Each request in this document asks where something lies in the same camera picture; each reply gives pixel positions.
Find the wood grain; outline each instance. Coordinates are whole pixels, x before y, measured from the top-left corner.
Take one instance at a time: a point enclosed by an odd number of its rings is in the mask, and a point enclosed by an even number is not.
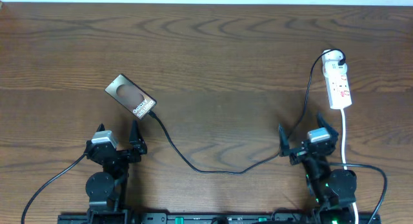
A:
[[[155,97],[155,111],[197,167],[242,170],[278,151],[277,126],[302,109],[310,66],[326,48],[346,52],[354,104],[346,109],[350,162],[381,167],[383,223],[413,218],[413,9],[363,6],[214,6],[9,3],[0,11],[0,223],[17,223],[32,194],[77,159],[98,124],[128,147],[132,115],[103,89],[120,73]],[[316,70],[309,111],[293,142],[328,108]],[[201,175],[140,126],[148,155],[131,166],[128,204],[170,212],[305,208],[302,167],[278,158],[243,176]],[[339,161],[339,152],[330,157]],[[85,212],[87,160],[34,201],[27,223]],[[382,189],[355,169],[361,211]]]

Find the white power strip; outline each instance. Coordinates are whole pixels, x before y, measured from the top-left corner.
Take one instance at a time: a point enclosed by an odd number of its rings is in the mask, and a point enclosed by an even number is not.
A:
[[[338,50],[333,50],[322,57],[330,108],[338,110],[352,104],[347,80],[347,64],[338,65],[343,57],[343,54]]]

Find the white cable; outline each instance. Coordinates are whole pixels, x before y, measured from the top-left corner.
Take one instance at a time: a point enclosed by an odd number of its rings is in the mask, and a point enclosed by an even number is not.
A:
[[[346,162],[346,116],[344,115],[344,109],[340,109],[341,111],[341,123],[343,124],[343,134],[341,135],[341,161],[343,163]]]
[[[341,161],[346,163],[346,116],[344,114],[344,109],[340,109],[341,111],[341,122],[343,124],[343,134],[341,135]],[[359,211],[357,209],[356,202],[353,202],[353,211],[354,211],[354,218],[356,219],[355,224],[359,224]]]

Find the black device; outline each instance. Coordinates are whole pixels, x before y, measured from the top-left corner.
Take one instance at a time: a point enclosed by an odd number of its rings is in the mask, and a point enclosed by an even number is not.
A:
[[[140,120],[156,105],[154,98],[124,74],[118,75],[105,91]]]
[[[102,165],[103,172],[92,175],[86,183],[89,209],[85,215],[60,215],[58,224],[343,224],[354,223],[350,205],[356,201],[356,174],[351,170],[331,170],[326,157],[336,148],[338,133],[317,115],[319,129],[310,131],[301,146],[290,148],[282,126],[279,126],[280,156],[290,158],[291,165],[302,163],[307,173],[310,193],[318,206],[309,212],[280,209],[273,214],[167,214],[136,213],[125,204],[128,164],[141,161],[147,148],[137,121],[133,121],[130,150],[116,150],[117,139],[103,124],[90,141],[85,155]],[[369,222],[371,214],[360,214],[359,223]],[[370,223],[381,223],[375,215]]]

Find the black cable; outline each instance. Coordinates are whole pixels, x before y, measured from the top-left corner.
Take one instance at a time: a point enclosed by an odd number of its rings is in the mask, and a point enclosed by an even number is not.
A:
[[[68,172],[70,169],[72,169],[74,166],[76,166],[86,155],[83,154],[79,159],[77,159],[72,165],[70,165],[68,168],[64,169],[62,172],[54,176],[52,179],[49,179],[42,187],[39,188],[39,190],[30,198],[30,201],[28,201],[23,213],[21,214],[21,224],[25,224],[25,218],[26,218],[26,213],[28,211],[28,208],[34,201],[34,199],[39,195],[39,193],[47,187],[47,185],[51,184],[51,182],[55,181],[57,178],[62,176],[64,173]]]
[[[290,209],[284,208],[284,207],[281,207],[281,208],[276,209],[276,210],[271,214],[271,220],[272,220],[272,221],[275,221],[275,218],[276,218],[275,215],[276,215],[280,210],[287,210],[287,211],[289,211],[289,214],[291,214],[291,216],[292,216],[296,221],[299,221],[298,218],[292,213],[292,211],[291,211]]]
[[[339,61],[339,65],[343,65],[345,63],[346,60],[346,55],[344,54],[344,52],[342,52],[340,49],[331,49],[329,51],[323,52],[320,56],[318,56],[318,58],[316,59],[316,61],[313,63],[312,67],[311,67],[311,71],[310,71],[310,78],[308,79],[308,85],[307,85],[307,91],[305,92],[305,98],[304,98],[304,106],[303,106],[303,112],[301,113],[301,116],[299,117],[298,121],[296,122],[296,124],[291,128],[290,133],[287,136],[287,139],[290,138],[290,136],[292,135],[292,133],[296,130],[296,128],[298,127],[298,125],[300,124],[300,122],[303,120],[305,112],[307,111],[307,101],[308,101],[308,93],[310,92],[310,85],[311,85],[311,79],[312,79],[312,72],[314,71],[314,66],[316,65],[316,63],[318,62],[318,60],[323,57],[323,55],[334,51],[334,50],[338,50],[339,52],[341,52],[343,54],[343,58]]]
[[[253,168],[256,167],[256,166],[260,166],[260,165],[262,165],[263,163],[269,162],[269,161],[277,158],[278,155],[279,155],[279,152],[278,152],[277,154],[275,154],[275,155],[273,155],[273,156],[271,156],[271,157],[269,157],[269,158],[266,158],[266,159],[264,159],[264,160],[262,160],[262,161],[259,161],[259,162],[255,163],[255,164],[249,166],[247,169],[245,169],[245,170],[243,170],[243,171],[241,171],[241,172],[231,172],[231,171],[225,171],[225,170],[213,170],[213,171],[199,170],[198,168],[196,168],[195,166],[193,166],[193,164],[191,164],[191,162],[189,162],[189,161],[184,157],[184,155],[182,155],[182,153],[176,148],[174,142],[172,142],[172,140],[171,140],[171,138],[170,138],[170,136],[169,136],[168,131],[166,130],[166,128],[165,128],[165,126],[163,125],[162,121],[156,116],[156,114],[155,114],[153,111],[150,111],[150,112],[149,112],[149,115],[150,115],[151,117],[153,117],[153,118],[161,125],[161,128],[162,128],[163,132],[165,133],[165,136],[166,136],[166,138],[168,139],[168,141],[169,141],[170,145],[172,146],[172,148],[178,153],[179,156],[181,156],[181,158],[183,159],[183,161],[185,161],[185,163],[187,163],[187,165],[188,165],[190,168],[192,168],[192,170],[194,170],[194,171],[196,171],[196,172],[198,172],[198,173],[204,173],[204,174],[224,173],[224,174],[232,174],[232,175],[242,175],[242,174],[244,174],[245,172],[248,172],[249,170],[253,169]]]
[[[376,170],[376,171],[381,173],[381,175],[383,176],[383,179],[384,179],[383,191],[381,192],[380,200],[379,200],[378,204],[376,205],[376,207],[375,207],[375,209],[372,213],[372,216],[370,217],[369,221],[367,222],[367,224],[371,224],[373,219],[374,219],[374,216],[378,213],[381,204],[385,200],[385,195],[386,195],[386,191],[387,191],[387,177],[386,177],[385,172],[383,172],[383,170],[381,170],[380,168],[372,166],[372,165],[353,164],[353,163],[330,163],[330,165],[332,165],[332,166],[341,166],[341,167],[347,166],[347,167],[370,168],[370,169]]]

